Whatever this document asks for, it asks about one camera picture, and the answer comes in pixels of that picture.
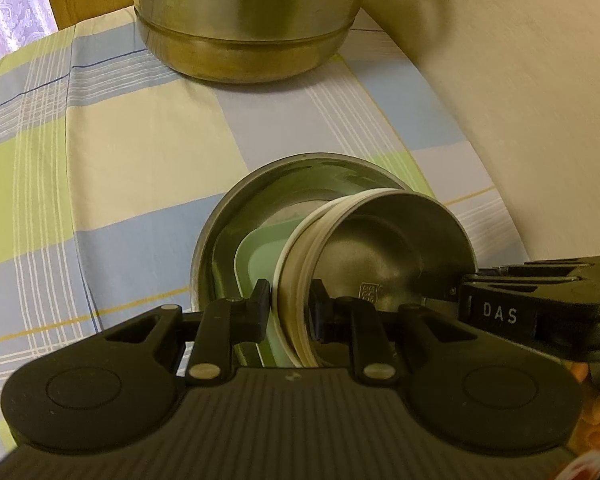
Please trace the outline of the person right hand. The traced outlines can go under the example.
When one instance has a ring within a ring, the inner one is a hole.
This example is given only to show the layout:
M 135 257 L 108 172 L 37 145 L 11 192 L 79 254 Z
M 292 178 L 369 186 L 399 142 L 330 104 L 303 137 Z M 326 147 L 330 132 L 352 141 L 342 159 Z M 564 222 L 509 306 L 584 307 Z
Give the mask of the person right hand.
M 583 408 L 568 448 L 576 458 L 558 472 L 556 479 L 600 479 L 600 390 L 592 383 L 588 363 L 564 361 L 580 382 Z

